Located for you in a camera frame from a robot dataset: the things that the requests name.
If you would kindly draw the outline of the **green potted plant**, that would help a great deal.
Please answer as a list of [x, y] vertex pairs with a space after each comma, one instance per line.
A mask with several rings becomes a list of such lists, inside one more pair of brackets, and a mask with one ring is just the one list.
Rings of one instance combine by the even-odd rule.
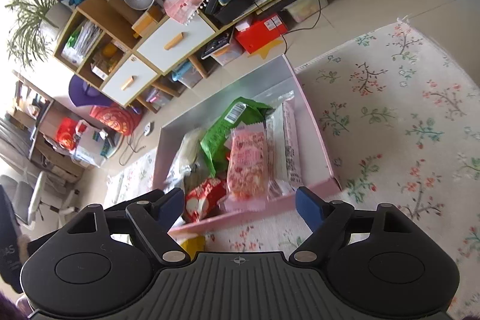
[[6, 8], [16, 14], [7, 42], [8, 57], [24, 68], [46, 61], [72, 15], [71, 7], [59, 0], [10, 0]]

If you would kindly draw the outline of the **pink rice cracker pack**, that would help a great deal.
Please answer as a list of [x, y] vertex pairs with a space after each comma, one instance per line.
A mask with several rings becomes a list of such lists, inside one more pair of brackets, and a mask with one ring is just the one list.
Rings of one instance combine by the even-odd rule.
[[269, 199], [267, 135], [263, 123], [241, 125], [231, 131], [226, 176], [226, 212], [263, 210]]

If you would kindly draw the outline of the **green snack bag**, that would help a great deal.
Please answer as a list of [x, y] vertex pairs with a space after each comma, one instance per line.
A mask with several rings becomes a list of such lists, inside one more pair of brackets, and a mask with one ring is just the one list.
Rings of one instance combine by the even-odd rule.
[[225, 142], [230, 137], [231, 131], [240, 124], [264, 122], [270, 110], [271, 106], [244, 97], [238, 97], [230, 103], [200, 141], [211, 177], [228, 169], [227, 154], [230, 148], [225, 146]]

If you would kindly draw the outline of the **white clear snack pack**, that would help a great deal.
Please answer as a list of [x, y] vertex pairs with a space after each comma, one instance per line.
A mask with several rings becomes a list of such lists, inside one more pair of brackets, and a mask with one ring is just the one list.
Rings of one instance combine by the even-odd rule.
[[295, 100], [283, 101], [265, 121], [268, 146], [268, 194], [287, 196], [303, 185], [295, 123]]

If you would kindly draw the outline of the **red cardboard box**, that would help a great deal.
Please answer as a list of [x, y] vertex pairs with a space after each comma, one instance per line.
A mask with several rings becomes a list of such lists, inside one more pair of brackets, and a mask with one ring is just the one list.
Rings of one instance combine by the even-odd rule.
[[287, 32], [288, 27], [280, 15], [273, 14], [266, 19], [256, 19], [246, 30], [235, 32], [234, 38], [248, 54], [253, 54]]

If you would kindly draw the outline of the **pink cardboard box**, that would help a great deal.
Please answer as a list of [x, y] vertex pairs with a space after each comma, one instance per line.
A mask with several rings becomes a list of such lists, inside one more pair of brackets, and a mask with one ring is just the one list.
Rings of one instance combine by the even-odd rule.
[[291, 210], [297, 190], [339, 192], [312, 108], [285, 56], [201, 101], [160, 132], [154, 186], [182, 189], [182, 237]]

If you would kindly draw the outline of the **red white snack pack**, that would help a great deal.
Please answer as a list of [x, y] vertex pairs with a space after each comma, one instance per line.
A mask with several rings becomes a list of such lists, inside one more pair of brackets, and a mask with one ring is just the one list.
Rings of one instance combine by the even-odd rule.
[[226, 181], [218, 178], [205, 179], [185, 197], [185, 216], [190, 223], [206, 218], [227, 194]]

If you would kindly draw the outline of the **wooden white drawer cabinet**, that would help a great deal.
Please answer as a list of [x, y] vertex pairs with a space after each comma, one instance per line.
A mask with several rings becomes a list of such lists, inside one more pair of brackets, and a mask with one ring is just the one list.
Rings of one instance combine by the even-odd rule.
[[[91, 40], [85, 56], [73, 63], [63, 55], [69, 37], [81, 24], [90, 22], [98, 34]], [[150, 87], [173, 97], [180, 96], [180, 88], [167, 81], [167, 75], [182, 62], [189, 61], [202, 78], [208, 72], [200, 62], [199, 50], [220, 34], [221, 30], [199, 12], [186, 25], [167, 15], [151, 28], [145, 37], [136, 36], [133, 26], [106, 0], [85, 0], [67, 21], [59, 35], [54, 56], [79, 76], [117, 104], [126, 107], [135, 101], [154, 111], [142, 94]], [[117, 43], [120, 50], [112, 57], [116, 64], [106, 78], [93, 73], [94, 54], [108, 43]]]

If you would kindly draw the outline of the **purple hat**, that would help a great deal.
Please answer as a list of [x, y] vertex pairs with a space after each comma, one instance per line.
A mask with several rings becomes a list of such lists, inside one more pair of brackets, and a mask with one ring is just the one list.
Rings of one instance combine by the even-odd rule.
[[79, 76], [74, 75], [69, 82], [68, 95], [75, 107], [104, 106], [109, 107], [113, 101], [95, 87], [89, 85]]

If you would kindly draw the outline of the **clear plastic storage bin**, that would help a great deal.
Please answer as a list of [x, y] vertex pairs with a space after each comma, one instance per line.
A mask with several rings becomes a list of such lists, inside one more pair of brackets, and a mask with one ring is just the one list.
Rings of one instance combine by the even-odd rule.
[[187, 88], [193, 88], [203, 77], [195, 66], [189, 60], [186, 60], [172, 70], [171, 79], [173, 82], [182, 83]]

